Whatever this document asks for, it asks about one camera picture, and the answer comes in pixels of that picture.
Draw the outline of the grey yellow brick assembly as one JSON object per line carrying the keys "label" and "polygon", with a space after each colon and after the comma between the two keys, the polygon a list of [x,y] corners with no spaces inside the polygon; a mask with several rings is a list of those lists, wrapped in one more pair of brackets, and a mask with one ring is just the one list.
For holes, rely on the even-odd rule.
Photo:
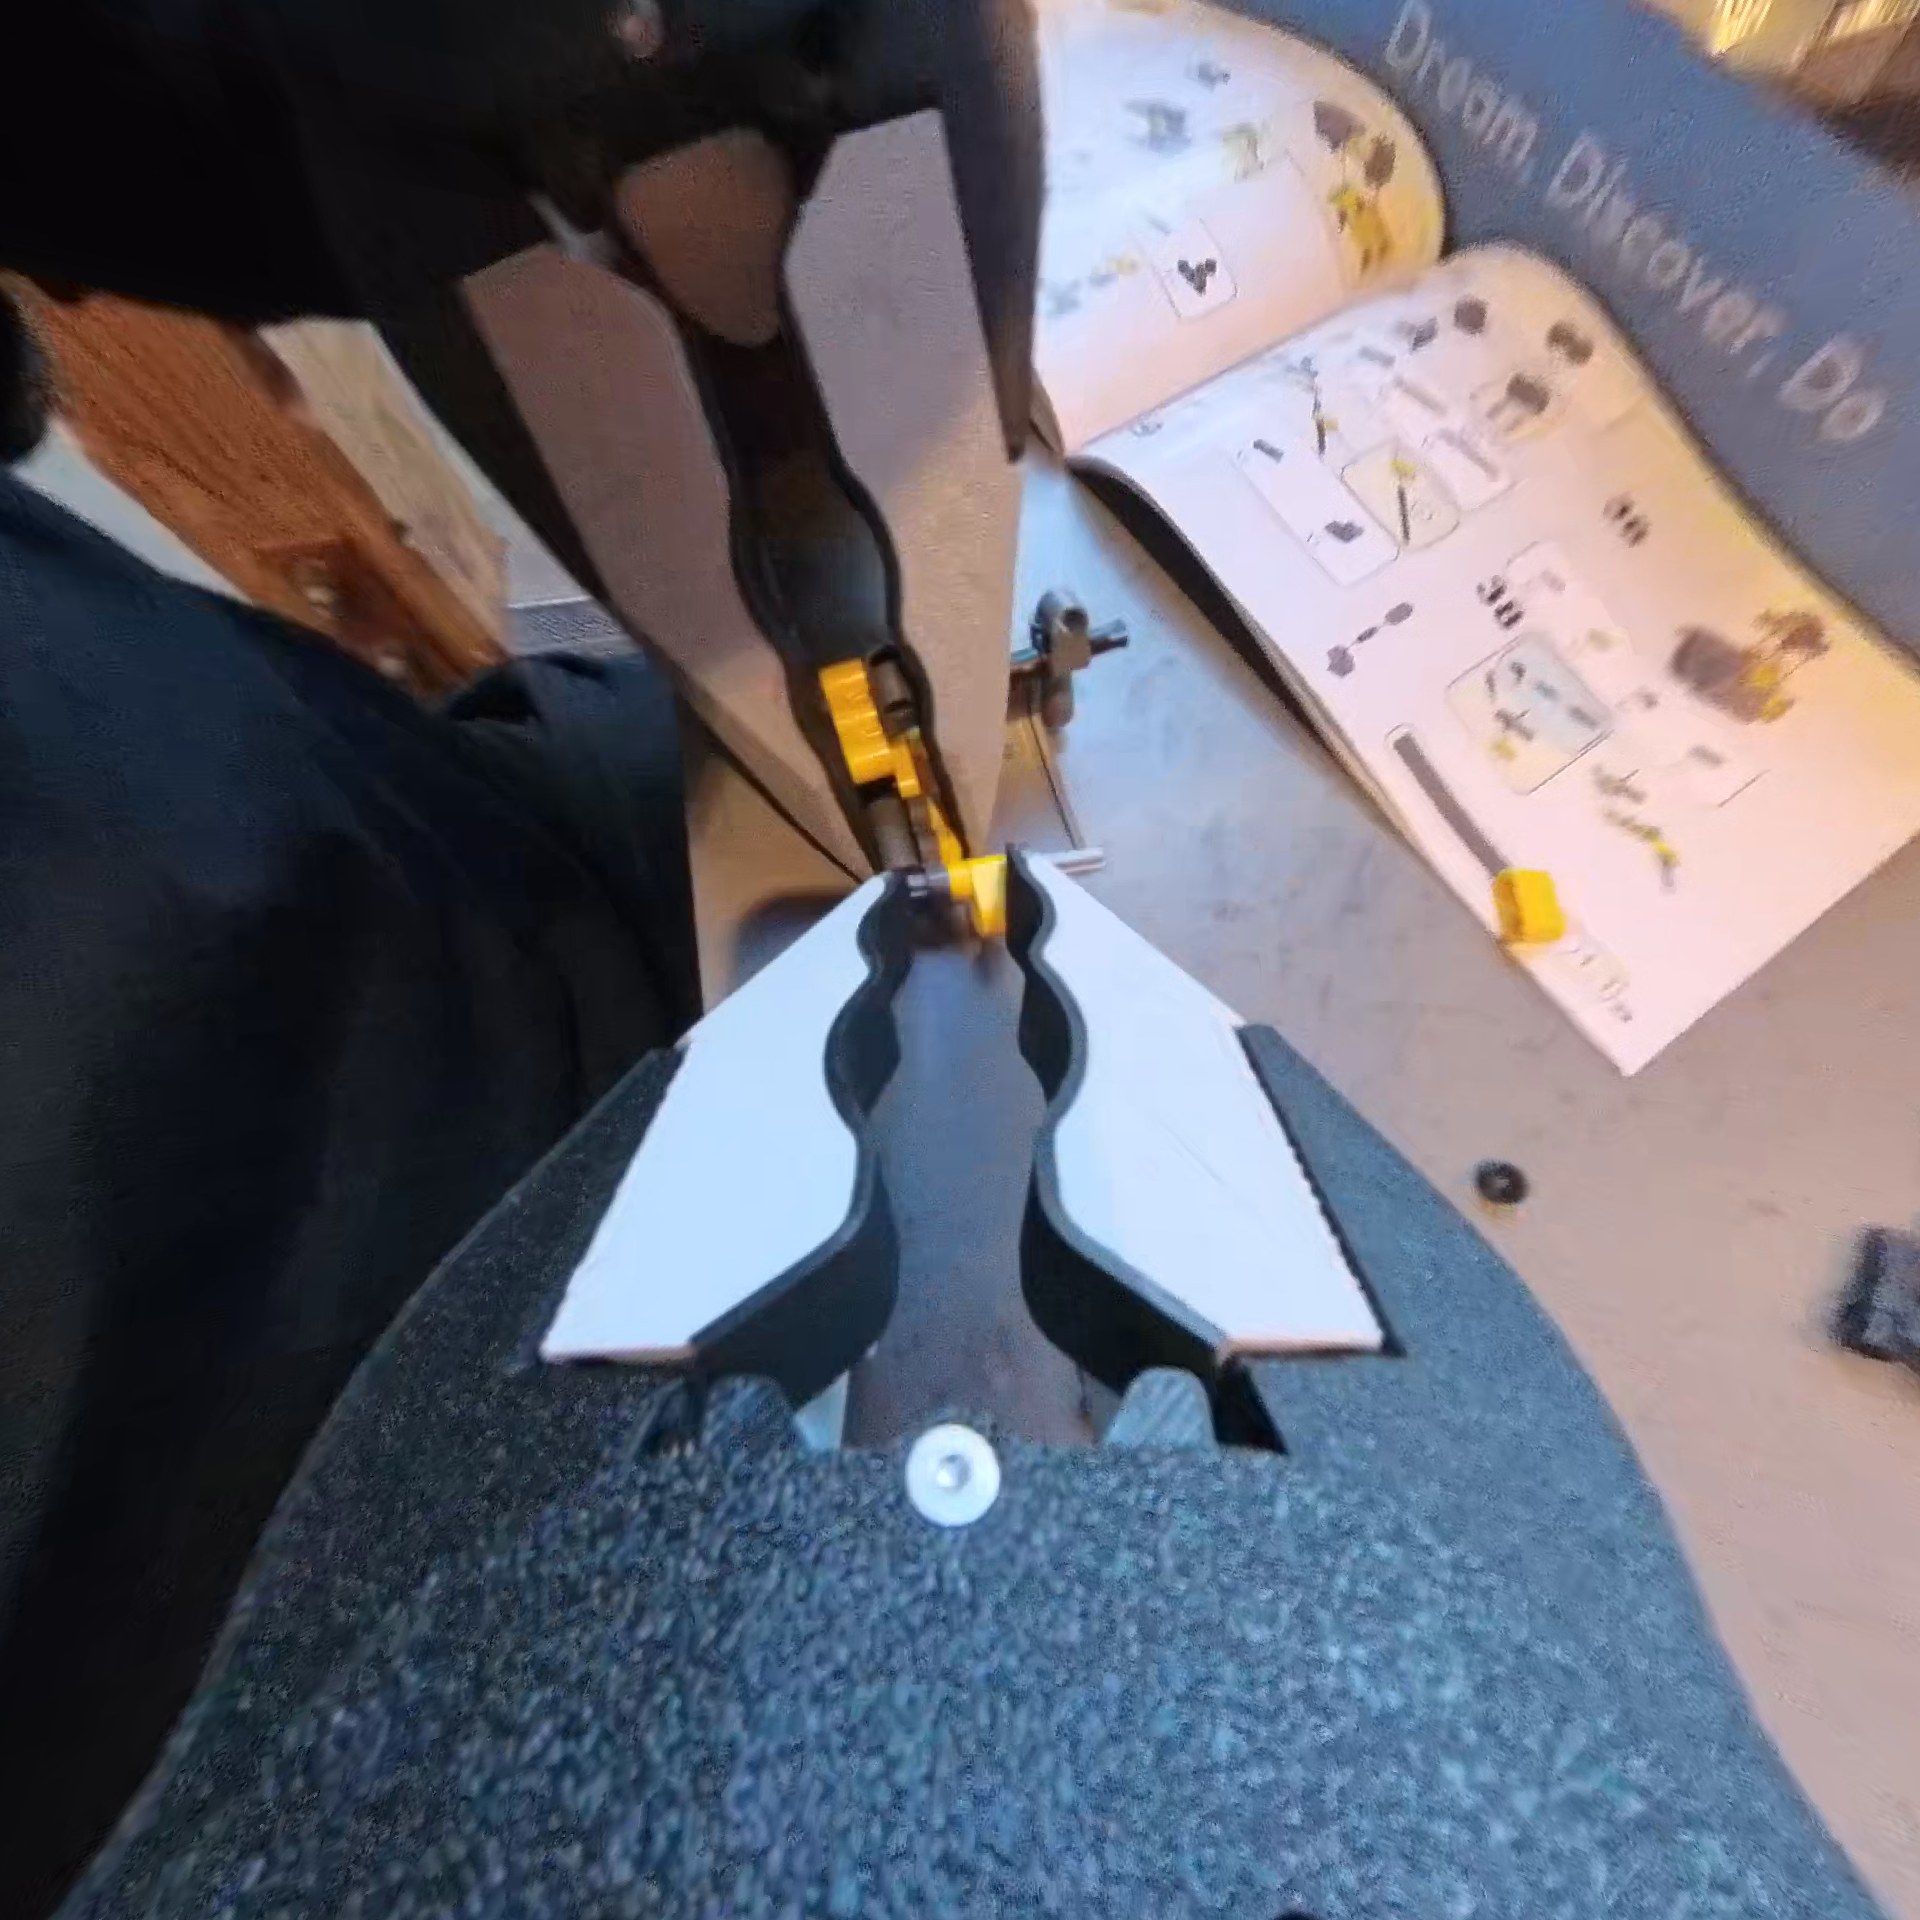
{"label": "grey yellow brick assembly", "polygon": [[[1067,848],[1090,843],[1068,799],[1058,736],[1077,712],[1077,676],[1126,648],[1122,622],[1095,622],[1082,597],[1048,588],[1010,654],[1006,729],[1037,764]],[[850,784],[850,818],[876,872],[994,853],[970,850],[957,826],[957,802],[939,780],[930,722],[895,648],[822,666],[810,691],[830,722],[830,764]]]}

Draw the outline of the instruction booklet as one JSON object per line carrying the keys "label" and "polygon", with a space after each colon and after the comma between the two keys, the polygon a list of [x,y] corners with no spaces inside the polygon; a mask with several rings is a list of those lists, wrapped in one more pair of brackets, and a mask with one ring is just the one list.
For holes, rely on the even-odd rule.
{"label": "instruction booklet", "polygon": [[1621,1073],[1916,843],[1916,654],[1612,317],[1450,253],[1388,93],[1226,4],[1041,4],[1037,426],[1134,490],[1354,777]]}

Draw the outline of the person's left forearm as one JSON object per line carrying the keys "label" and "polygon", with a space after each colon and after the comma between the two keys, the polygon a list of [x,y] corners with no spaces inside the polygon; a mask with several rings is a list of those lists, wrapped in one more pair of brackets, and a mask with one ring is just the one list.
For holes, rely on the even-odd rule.
{"label": "person's left forearm", "polygon": [[3,271],[222,320],[479,264],[622,4],[3,4]]}

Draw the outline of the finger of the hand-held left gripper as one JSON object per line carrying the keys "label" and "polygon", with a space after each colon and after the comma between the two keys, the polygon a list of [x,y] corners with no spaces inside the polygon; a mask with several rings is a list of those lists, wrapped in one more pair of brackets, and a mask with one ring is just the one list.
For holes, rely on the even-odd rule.
{"label": "finger of the hand-held left gripper", "polygon": [[835,138],[780,279],[874,530],[880,637],[918,679],[948,818],[980,853],[1006,751],[1020,467],[935,109]]}
{"label": "finger of the hand-held left gripper", "polygon": [[465,281],[468,313],[600,584],[695,717],[850,879],[869,853],[803,739],[733,562],[733,495],[656,295],[555,243]]}

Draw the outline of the wooden stool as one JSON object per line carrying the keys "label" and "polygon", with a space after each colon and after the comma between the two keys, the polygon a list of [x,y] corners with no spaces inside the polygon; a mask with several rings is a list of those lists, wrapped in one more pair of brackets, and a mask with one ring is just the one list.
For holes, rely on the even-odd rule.
{"label": "wooden stool", "polygon": [[503,542],[372,327],[3,290],[79,451],[254,606],[418,697],[507,659]]}

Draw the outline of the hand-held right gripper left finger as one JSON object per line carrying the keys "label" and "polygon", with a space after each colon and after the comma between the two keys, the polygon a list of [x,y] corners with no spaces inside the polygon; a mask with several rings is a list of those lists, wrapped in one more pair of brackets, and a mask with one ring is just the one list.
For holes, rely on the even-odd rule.
{"label": "hand-held right gripper left finger", "polygon": [[540,1360],[850,1370],[895,1310],[876,1108],[914,947],[866,879],[692,1026]]}

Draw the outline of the dark blue cardboard box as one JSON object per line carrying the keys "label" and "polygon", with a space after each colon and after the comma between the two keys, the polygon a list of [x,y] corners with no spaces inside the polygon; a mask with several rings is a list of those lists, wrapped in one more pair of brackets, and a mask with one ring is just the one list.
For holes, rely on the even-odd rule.
{"label": "dark blue cardboard box", "polygon": [[1916,191],[1634,4],[1235,4],[1422,133],[1445,250],[1572,276],[1722,477],[1916,654]]}

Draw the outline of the person's dark clothed body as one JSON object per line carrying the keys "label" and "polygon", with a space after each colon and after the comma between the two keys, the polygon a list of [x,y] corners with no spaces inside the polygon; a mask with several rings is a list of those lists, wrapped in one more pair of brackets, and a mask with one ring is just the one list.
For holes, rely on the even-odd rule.
{"label": "person's dark clothed body", "polygon": [[155,1770],[288,1477],[437,1260],[698,1010],[676,695],[444,708],[17,471],[3,305],[3,1916]]}

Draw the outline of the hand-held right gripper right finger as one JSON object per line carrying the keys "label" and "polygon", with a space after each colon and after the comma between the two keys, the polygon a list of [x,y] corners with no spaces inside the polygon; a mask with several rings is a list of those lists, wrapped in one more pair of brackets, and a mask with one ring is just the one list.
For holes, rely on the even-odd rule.
{"label": "hand-held right gripper right finger", "polygon": [[1222,997],[1013,850],[1006,943],[1044,1092],[1020,1283],[1082,1368],[1387,1349],[1327,1203]]}

